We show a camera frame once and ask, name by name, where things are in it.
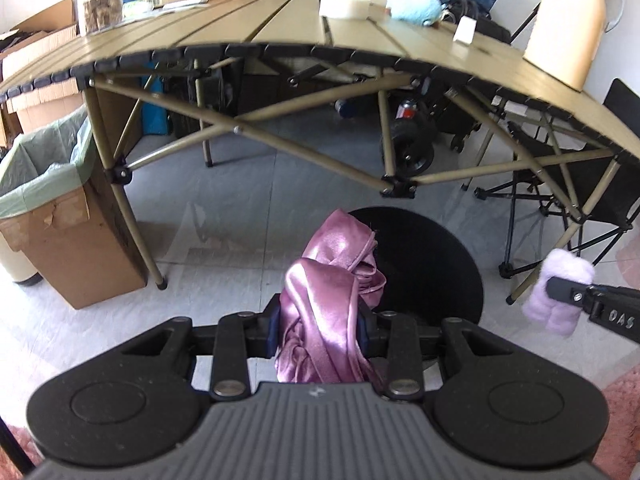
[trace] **folding table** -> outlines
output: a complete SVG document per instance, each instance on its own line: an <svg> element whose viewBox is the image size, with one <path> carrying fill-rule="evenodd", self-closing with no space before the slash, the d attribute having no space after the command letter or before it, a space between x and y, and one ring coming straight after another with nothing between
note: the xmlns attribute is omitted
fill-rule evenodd
<svg viewBox="0 0 640 480"><path fill-rule="evenodd" d="M0 102L50 84L75 78L81 89L94 128L95 142L104 170L148 270L159 288L166 280L156 266L140 232L124 185L132 172L189 146L203 143L210 162L209 139L227 132L258 140L268 146L298 156L330 171L379 190L389 197L412 197L418 186L471 179L475 176L506 173L529 168L545 182L566 208L572 224L556 244L564 246L585 221L619 167L620 157L640 159L640 139L615 115L585 93L576 92L522 59L522 53L510 46L476 34L471 46L454 43L452 28L418 27L392 20L382 7L371 6L368 20L334 20L319 16L319 0L211 0L204 6L166 12L147 19L123 23L100 33L75 38L60 46L0 84ZM376 77L300 96L259 110L229 117L203 106L202 85L196 84L198 104L131 88L121 78L161 75L202 76L207 68L218 68L240 58L311 59L315 64L303 75L337 68L347 61L374 67ZM192 70L169 68L176 62L194 63ZM156 68L149 69L148 64ZM386 92L397 88L418 88L425 77L444 80L450 90L447 98L488 127L476 165L403 179L396 175L393 143L389 131ZM110 148L96 90L114 92L138 100L120 142ZM317 107L338 99L378 94L385 174L380 178L340 160L284 139L255 125L257 121ZM484 95L501 98L492 107ZM505 115L504 104L514 101L570 124L556 128L594 144L585 152L533 158L499 124ZM175 140L139 160L123 158L129 125L139 113L142 102L156 104L200 120L201 129ZM505 142L518 160L480 166L491 138ZM578 160L611 158L600 183L584 204L578 204L570 179L569 196L545 170L551 166ZM508 301L516 300L535 280L535 271L517 288Z"/></svg>

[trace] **black round mat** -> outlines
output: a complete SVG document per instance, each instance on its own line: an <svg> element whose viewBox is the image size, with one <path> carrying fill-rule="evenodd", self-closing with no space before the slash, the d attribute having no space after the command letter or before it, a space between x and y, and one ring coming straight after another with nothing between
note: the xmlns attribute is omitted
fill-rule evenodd
<svg viewBox="0 0 640 480"><path fill-rule="evenodd" d="M374 252L386 276L376 311L395 310L438 326L446 317L480 321L484 289L478 267L460 241L425 216L397 207L367 207L351 215L375 231Z"/></svg>

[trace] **screw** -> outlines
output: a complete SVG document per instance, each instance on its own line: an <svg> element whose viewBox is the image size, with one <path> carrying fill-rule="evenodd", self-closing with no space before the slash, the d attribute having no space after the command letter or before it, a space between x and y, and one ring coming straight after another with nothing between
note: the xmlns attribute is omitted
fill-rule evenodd
<svg viewBox="0 0 640 480"><path fill-rule="evenodd" d="M389 384L389 391L394 395L414 395L420 391L420 384L413 379L397 379Z"/></svg>
<svg viewBox="0 0 640 480"><path fill-rule="evenodd" d="M220 397L237 397L242 395L246 387L240 381L229 379L220 381L213 387L213 392Z"/></svg>

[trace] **table frame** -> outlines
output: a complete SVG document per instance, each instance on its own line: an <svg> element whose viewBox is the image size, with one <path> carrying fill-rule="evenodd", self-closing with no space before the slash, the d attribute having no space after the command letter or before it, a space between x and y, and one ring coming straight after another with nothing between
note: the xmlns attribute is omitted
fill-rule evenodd
<svg viewBox="0 0 640 480"><path fill-rule="evenodd" d="M215 63L210 68L220 68L227 64L231 64L236 60L238 60L238 58L226 58ZM198 70L201 68L202 66L196 62L195 69ZM359 182L364 186L371 187L382 193L383 196L389 197L412 198L419 186L464 179L468 180L463 184L463 189L468 189L469 183L473 177L507 173L528 168L536 173L542 182L549 186L552 194L556 197L558 202L564 206L572 219L568 229L564 232L564 235L560 238L555 247L565 246L574 236L575 232L584 223L589 213L602 197L619 168L619 165L614 158L600 180L600 183L594 189L591 197L582 207L580 207L575 200L575 192L572 191L574 187L570 181L570 177L568 177L568 172L565 173L565 171L563 171L562 174L566 181L566 188L570 192L571 196L567 196L558 183L553 181L550 175L546 172L545 167L560 164L561 168L566 168L566 164L571 162L594 160L597 158L609 158L613 156L613 152L609 148L606 148L601 143L590 139L576 130L562 126L555 126L550 121L547 121L545 116L543 116L542 121L537 121L525 116L504 112L505 100L503 100L501 106L493 107L491 103L487 102L482 97L482 95L478 95L471 88L452 88L446 93L446 97L462 108L465 112L469 113L473 118L479 121L479 123L485 124L488 127L488 132L482 142L478 156L476 156L474 165L470 168L427 174L412 178L411 180L405 180L396 175L395 154L390 134L390 113L388 110L387 92L397 88L418 86L421 81L412 74L395 72L393 70L383 71L378 68L376 69L375 78L360 82L352 82L336 88L296 97L232 118L204 107L202 84L197 82L197 78L196 96L198 105L191 105L174 97L150 92L148 90L155 77L160 75L178 75L178 72L180 71L175 69L162 69L159 66L156 66L154 70L135 70L134 72L120 71L94 75L86 79L84 84L80 84L83 88L82 95L84 97L84 102L86 103L89 118L92 122L94 139L102 166L110 180L116 201L121 209L126 225L131 232L132 238L140 251L151 277L160 289L167 287L167 281L158 269L156 262L146 246L146 242L143 238L142 232L140 232L138 222L136 221L136 217L124 191L124 185L130 182L132 172L134 170L138 170L139 168L196 144L202 144L205 162L208 166L212 166L213 162L209 141L229 132L233 132L237 135L242 135L253 140L258 140L258 142L262 142L272 148L302 158L303 160L312 162L322 168ZM143 89L123 86L116 81L116 79L123 77L139 77L147 75L150 77ZM117 147L113 152L111 151L110 144L108 142L96 89L136 99L136 105L133 108L129 121L127 121L127 124L124 127L120 140L117 143ZM371 174L350 166L349 164L345 164L340 160L336 160L323 153L317 152L304 144L299 144L292 140L276 136L255 125L257 121L278 118L294 112L328 104L339 99L353 98L366 94L378 95L383 159L385 166L385 174L382 178L372 176ZM142 156L138 160L126 162L123 158L124 146L132 132L132 125L140 113L142 103L155 104L167 110L199 120L200 130L182 139L174 140L158 150ZM553 136L554 131L561 132L593 144L596 149L588 150L586 152L567 154L560 154L559 152L556 152L556 155L553 156L534 158L522 145L517 143L516 140L514 140L513 137L511 137L511 135L500 126L500 124L498 124L498 120L501 118L516 120L521 123L538 124L545 128L550 128L550 138L552 137L555 139ZM482 158L484 157L486 149L494 136L505 142L514 151L514 153L517 154L518 160L481 166ZM527 276L527 278L518 286L514 293L507 298L508 303L513 303L513 301L517 300L522 293L533 284L537 277L537 271L538 269L533 270L533 272L530 273L530 275Z"/></svg>

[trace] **blue plush toy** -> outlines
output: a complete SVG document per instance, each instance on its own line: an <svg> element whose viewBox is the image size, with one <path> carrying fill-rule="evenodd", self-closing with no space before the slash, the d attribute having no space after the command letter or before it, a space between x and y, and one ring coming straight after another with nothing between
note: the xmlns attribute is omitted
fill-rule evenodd
<svg viewBox="0 0 640 480"><path fill-rule="evenodd" d="M415 23L415 25L433 25L442 15L440 0L386 0L394 20Z"/></svg>

